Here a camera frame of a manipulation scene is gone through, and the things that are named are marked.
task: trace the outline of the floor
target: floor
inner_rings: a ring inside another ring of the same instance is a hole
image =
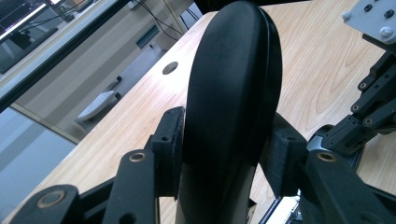
[[[193,4],[190,10],[202,17]],[[193,15],[181,16],[187,27],[195,23]],[[109,89],[125,95],[165,54],[157,45],[147,48]],[[79,121],[87,131],[111,110],[117,100],[107,106],[93,121]],[[76,146],[60,135],[8,108],[0,113],[0,222],[47,176]]]

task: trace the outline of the wooden table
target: wooden table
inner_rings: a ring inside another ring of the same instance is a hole
[[[335,124],[350,114],[350,106],[361,94],[358,83],[384,52],[343,24],[341,13],[357,1],[264,7],[275,21],[283,49],[277,112],[307,139],[322,125]],[[113,177],[123,154],[143,148],[163,112],[186,104],[194,53],[214,15],[204,15],[34,192],[55,184],[72,184],[84,192]],[[178,68],[164,76],[163,69],[171,62],[178,62]],[[394,136],[378,136],[367,145],[358,173],[368,184],[396,194]],[[260,169],[251,197],[259,204],[253,218],[257,223],[273,200]],[[171,199],[162,200],[163,223],[174,222],[175,208]]]

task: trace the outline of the curved black object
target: curved black object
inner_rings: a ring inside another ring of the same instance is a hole
[[[244,223],[250,187],[279,99],[276,27],[235,2],[209,23],[189,84],[176,223]]]

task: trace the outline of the light wood surface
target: light wood surface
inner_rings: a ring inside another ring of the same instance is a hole
[[[283,52],[277,112],[307,139],[321,126],[350,114],[360,95],[358,83],[384,52],[344,25],[341,13],[356,2],[315,0],[264,7],[279,31]],[[121,156],[145,145],[163,112],[185,105],[194,53],[214,15],[204,15],[34,192],[56,184],[72,184],[83,192],[113,177]],[[178,62],[178,68],[164,76],[162,70],[171,62]],[[364,181],[393,194],[395,143],[394,134],[374,139],[359,169]],[[259,204],[253,218],[258,223],[273,200],[260,169],[251,197]],[[162,200],[162,223],[174,222],[175,208],[171,199]]]

